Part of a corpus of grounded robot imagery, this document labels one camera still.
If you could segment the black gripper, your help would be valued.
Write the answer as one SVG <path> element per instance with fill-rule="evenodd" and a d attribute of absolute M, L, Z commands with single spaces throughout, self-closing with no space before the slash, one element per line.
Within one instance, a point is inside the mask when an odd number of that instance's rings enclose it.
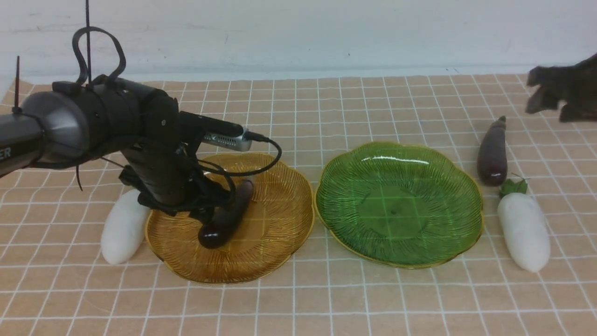
<path fill-rule="evenodd" d="M 138 181 L 139 202 L 174 217 L 186 212 L 209 221 L 216 208 L 231 205 L 232 193 L 208 179 L 196 152 L 206 134 L 199 116 L 181 112 L 175 98 L 153 89 L 140 100 L 139 141 L 122 151 Z"/>

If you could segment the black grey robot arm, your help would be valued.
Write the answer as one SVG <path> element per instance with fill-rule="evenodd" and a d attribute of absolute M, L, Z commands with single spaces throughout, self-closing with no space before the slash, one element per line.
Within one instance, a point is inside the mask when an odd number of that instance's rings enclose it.
<path fill-rule="evenodd" d="M 80 74 L 75 82 L 57 81 L 49 91 L 22 103 L 14 93 L 11 113 L 1 116 L 1 175 L 23 168 L 62 170 L 120 152 L 128 162 L 121 182 L 140 192 L 139 203 L 172 217 L 188 212 L 209 221 L 216 208 L 236 200 L 233 177 L 273 168 L 282 148 L 262 134 L 225 120 L 179 110 L 164 90 L 119 78 L 125 56 L 110 75 L 91 79 L 91 64 L 75 53 Z M 277 149 L 266 166 L 234 173 L 197 158 L 208 143 L 238 152 L 252 142 Z"/>

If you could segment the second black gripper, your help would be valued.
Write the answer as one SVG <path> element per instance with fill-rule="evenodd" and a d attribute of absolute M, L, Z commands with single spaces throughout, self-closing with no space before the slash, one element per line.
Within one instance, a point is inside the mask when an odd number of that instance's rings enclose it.
<path fill-rule="evenodd" d="M 597 56 L 571 66 L 536 66 L 528 73 L 526 85 L 539 88 L 529 98 L 525 112 L 558 110 L 561 123 L 597 120 Z"/>

